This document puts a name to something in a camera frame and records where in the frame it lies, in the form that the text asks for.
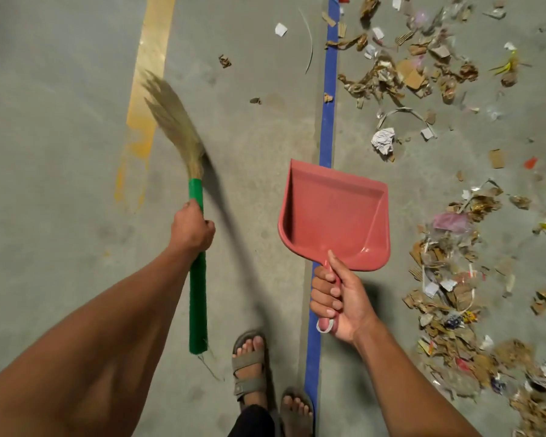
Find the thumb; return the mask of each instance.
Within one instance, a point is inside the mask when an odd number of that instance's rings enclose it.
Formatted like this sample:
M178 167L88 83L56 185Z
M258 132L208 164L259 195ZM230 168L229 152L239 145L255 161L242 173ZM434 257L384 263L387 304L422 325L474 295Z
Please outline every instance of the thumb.
M342 279L343 283L352 282L352 279L355 277L354 273L350 271L346 264L339 260L332 250L328 250L328 259L329 265L332 267L332 270Z

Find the left hand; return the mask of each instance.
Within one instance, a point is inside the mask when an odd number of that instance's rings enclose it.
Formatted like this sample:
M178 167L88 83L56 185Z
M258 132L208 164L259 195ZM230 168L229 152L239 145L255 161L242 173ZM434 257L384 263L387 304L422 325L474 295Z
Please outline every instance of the left hand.
M200 205L191 199L174 215L168 249L186 249L198 254L212 244L216 229L214 222L204 220Z

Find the red dustpan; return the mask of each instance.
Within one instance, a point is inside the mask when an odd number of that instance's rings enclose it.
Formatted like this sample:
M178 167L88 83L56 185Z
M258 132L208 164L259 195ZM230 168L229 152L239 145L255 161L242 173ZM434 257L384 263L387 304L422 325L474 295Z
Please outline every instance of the red dustpan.
M334 251L350 270L373 271L390 257L385 183L291 160L279 236L299 256L327 265Z

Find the sandal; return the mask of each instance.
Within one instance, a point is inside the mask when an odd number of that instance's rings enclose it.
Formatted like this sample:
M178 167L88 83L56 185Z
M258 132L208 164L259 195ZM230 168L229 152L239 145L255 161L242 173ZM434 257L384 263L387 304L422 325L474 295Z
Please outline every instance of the sandal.
M265 351L267 349L267 342L265 341L265 336L258 330L250 330L239 336L239 338L234 342L233 354L236 354L237 349L242 348L243 344L247 342L248 339L252 339L255 336L261 336L263 342L265 342L265 347L262 350L254 350L247 354L242 354L237 357L233 357L233 377L234 377L234 395L237 398L237 401L240 404L240 410L244 410L244 396L245 394L254 393L256 391L262 391L265 394L268 393L267 390L267 377L265 370ZM262 374L260 377L251 378L251 379L239 379L236 376L236 372L241 368L249 367L254 364L262 365Z
M307 429L309 432L308 435L313 435L314 416L309 417L308 415L298 414L295 411L291 411L291 409L289 409L289 407L283 402L285 396L289 396L292 399L298 398L304 405L309 407L313 414L315 414L313 410L313 402L310 396L308 396L304 390L295 388L294 386L286 388L281 395L281 411L279 415L281 416L283 426Z

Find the concrete floor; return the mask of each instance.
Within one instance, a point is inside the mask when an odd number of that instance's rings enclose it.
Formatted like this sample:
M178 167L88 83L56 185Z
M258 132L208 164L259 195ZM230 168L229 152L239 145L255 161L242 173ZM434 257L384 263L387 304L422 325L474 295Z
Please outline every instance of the concrete floor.
M490 175L506 193L531 197L530 211L504 199L504 208L481 223L482 263L514 254L519 262L512 298L501 297L497 279L482 287L490 314L477 331L495 341L531 341L546 358L546 315L535 318L528 308L533 291L546 287L546 235L530 234L546 212L546 32L538 32L546 24L546 0L508 0L501 21L481 15L489 0L469 1L476 5L473 16L453 30L459 53L480 69L480 79L461 90L481 113L443 105L436 92L423 100L408 92L405 105L437 112L439 138L424 142L420 122L395 115L389 125L412 140L396 148L394 163L383 162L370 146L376 103L357 110L338 86L334 166L389 186L391 260L363 278L376 289L377 310L405 348L418 335L416 312L400 300L415 286L407 251L417 239L416 224ZM419 2L434 13L443 1ZM348 35L360 29L359 3L345 6ZM320 12L326 6L327 0L176 0L165 77L189 109L230 217L242 230L227 233L222 214L206 199L205 212L218 229L208 254L212 353L206 362L220 380L187 352L183 296L137 436L225 435L238 414L231 347L249 327L266 327L278 393L303 377L309 265L285 249L276 222L289 159L316 156L325 41ZM298 7L315 45L307 75L310 42ZM126 212L113 198L145 9L146 0L0 0L0 369L65 314L156 255L187 198L186 173L159 133L144 205ZM373 25L392 41L406 31L404 21L384 0ZM283 38L273 33L277 22L289 28ZM505 90L498 104L505 115L492 122L485 110L495 104L500 83L487 69L505 62L506 41L533 68L522 68L519 82ZM232 67L220 67L221 53ZM340 53L338 71L357 78L370 64L350 49ZM248 103L256 96L262 105ZM392 107L387 101L386 109ZM495 148L506 152L500 171L487 159ZM532 155L544 175L536 185L521 167ZM466 182L455 179L457 170ZM320 435L385 435L360 361L332 338L323 340ZM456 405L483 435L507 435L518 420L507 400L492 392L477 404Z

